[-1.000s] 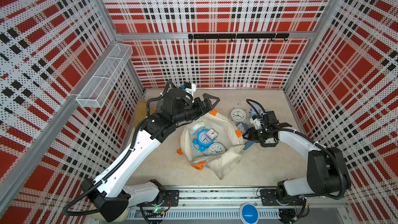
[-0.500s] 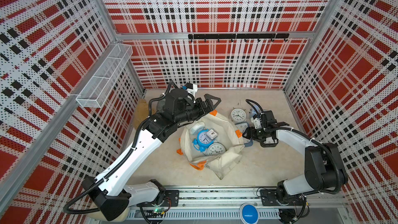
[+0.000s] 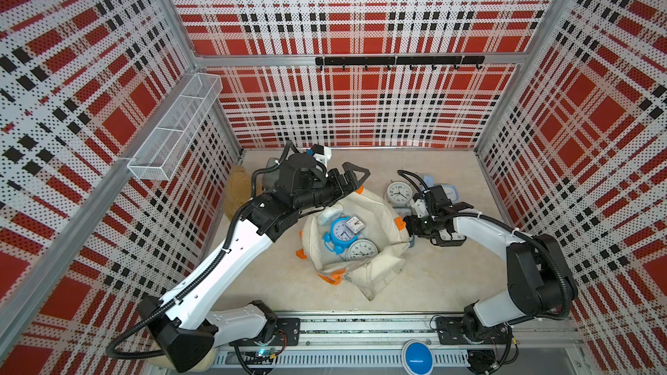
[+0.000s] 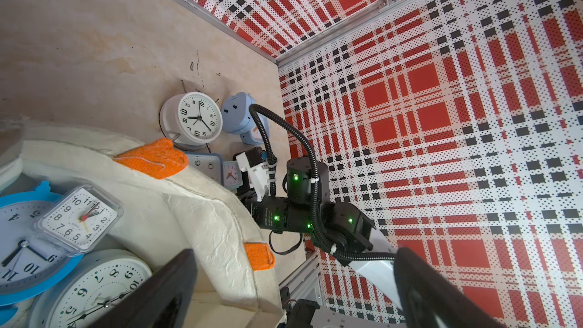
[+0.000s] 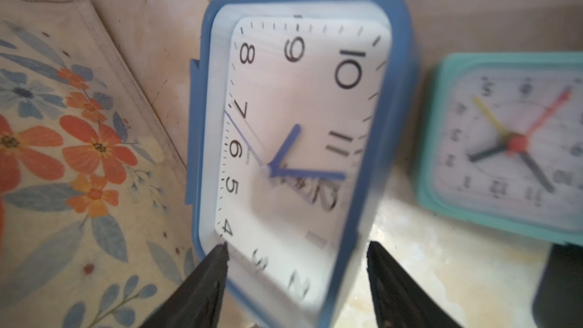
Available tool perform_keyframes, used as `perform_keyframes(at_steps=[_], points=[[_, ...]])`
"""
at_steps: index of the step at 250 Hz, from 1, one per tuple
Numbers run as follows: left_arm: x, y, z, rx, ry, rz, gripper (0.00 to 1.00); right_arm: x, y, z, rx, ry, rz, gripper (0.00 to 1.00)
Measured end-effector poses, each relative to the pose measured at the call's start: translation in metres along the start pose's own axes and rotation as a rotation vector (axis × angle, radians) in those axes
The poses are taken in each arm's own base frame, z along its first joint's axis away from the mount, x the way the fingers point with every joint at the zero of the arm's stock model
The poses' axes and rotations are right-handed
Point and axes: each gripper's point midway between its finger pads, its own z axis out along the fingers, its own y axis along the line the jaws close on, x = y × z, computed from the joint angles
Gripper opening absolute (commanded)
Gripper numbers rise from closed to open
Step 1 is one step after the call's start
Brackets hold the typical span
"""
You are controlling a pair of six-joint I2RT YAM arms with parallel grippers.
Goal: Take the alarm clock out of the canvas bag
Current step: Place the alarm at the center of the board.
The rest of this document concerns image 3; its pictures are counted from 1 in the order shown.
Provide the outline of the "teal alarm clock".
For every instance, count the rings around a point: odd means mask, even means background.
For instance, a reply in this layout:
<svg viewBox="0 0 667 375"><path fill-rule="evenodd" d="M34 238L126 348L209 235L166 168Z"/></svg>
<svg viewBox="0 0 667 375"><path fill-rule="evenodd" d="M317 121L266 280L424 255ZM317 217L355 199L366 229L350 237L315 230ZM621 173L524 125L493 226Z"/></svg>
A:
<svg viewBox="0 0 667 375"><path fill-rule="evenodd" d="M460 199L460 195L455 186L451 184L439 184L442 187L443 191L446 194L446 197L452 202L457 203Z"/></svg>

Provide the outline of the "small clear travel clock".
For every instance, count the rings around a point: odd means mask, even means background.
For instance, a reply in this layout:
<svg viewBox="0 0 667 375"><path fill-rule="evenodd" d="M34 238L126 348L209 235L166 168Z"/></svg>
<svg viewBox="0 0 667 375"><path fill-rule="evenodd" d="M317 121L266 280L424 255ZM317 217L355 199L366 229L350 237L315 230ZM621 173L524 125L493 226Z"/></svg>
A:
<svg viewBox="0 0 667 375"><path fill-rule="evenodd" d="M363 222L363 220L361 220L361 218L353 215L347 219L345 226L353 234L359 234L366 227L366 224Z"/></svg>

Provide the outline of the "white round alarm clock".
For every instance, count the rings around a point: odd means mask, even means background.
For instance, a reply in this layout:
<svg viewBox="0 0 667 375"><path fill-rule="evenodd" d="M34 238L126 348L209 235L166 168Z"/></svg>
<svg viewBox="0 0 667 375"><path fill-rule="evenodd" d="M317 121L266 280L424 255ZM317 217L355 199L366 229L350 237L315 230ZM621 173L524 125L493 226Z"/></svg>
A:
<svg viewBox="0 0 667 375"><path fill-rule="evenodd" d="M385 199L393 207L407 207L413 199L413 188L406 182L392 182L387 187Z"/></svg>

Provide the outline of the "white blue oval clock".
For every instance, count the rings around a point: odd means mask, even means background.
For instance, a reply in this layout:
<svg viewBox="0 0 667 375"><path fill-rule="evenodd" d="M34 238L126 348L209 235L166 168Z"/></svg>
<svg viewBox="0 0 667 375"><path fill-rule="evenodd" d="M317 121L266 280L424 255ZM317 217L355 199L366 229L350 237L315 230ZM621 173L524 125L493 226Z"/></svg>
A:
<svg viewBox="0 0 667 375"><path fill-rule="evenodd" d="M317 222L319 226L326 226L333 220L339 219L344 215L344 208L340 203L337 203L329 208L325 208L318 216Z"/></svg>

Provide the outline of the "cream canvas tote bag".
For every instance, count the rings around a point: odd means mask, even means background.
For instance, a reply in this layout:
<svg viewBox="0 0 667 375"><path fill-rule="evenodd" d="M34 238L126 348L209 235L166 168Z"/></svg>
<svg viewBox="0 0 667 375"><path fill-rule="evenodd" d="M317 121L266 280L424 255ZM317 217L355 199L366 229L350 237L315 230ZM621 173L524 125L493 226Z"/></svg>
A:
<svg viewBox="0 0 667 375"><path fill-rule="evenodd" d="M356 215L365 222L366 227L358 234L358 239L373 241L379 253L373 258L348 260L347 250L342 255L327 250L323 236L333 222L319 226L319 212L307 218L300 232L302 249L297 255L310 260L318 276L326 283L337 286L342 281L348 281L357 286L368 300L373 300L406 263L403 257L409 247L406 224L380 196L366 189L359 189L337 203L344 208L342 217Z"/></svg>

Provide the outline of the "light blue alarm clock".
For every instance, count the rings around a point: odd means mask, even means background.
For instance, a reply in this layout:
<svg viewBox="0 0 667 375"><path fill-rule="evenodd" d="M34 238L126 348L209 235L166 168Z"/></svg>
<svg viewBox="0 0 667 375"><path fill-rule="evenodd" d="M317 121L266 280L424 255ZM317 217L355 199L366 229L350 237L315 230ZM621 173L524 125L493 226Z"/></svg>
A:
<svg viewBox="0 0 667 375"><path fill-rule="evenodd" d="M422 180L424 182L424 186L426 189L430 189L431 187L434 187L436 184L435 179L432 175L423 175Z"/></svg>

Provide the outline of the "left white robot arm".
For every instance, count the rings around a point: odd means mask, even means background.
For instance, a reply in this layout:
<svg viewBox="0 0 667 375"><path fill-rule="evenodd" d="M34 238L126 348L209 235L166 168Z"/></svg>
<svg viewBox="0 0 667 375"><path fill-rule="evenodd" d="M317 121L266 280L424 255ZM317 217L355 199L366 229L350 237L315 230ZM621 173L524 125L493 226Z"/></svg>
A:
<svg viewBox="0 0 667 375"><path fill-rule="evenodd" d="M291 141L269 167L251 175L251 196L234 213L224 241L181 283L137 307L141 319L106 348L111 359L165 357L179 373L194 369L219 345L264 332L272 312L260 301L216 314L212 308L240 273L306 215L320 213L362 187L367 168L327 167L322 145L300 152Z"/></svg>

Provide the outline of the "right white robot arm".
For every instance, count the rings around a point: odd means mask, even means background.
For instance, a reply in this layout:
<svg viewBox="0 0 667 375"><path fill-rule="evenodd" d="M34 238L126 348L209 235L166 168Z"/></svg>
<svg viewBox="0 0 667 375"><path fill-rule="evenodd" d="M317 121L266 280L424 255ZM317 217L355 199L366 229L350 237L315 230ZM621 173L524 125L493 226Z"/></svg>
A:
<svg viewBox="0 0 667 375"><path fill-rule="evenodd" d="M569 317L578 287L554 237L526 234L466 202L452 202L442 187L427 186L411 171L397 173L416 190L414 213L404 219L411 236L440 248L459 247L472 240L505 263L505 289L464 309L460 331L468 343L482 344L532 319Z"/></svg>

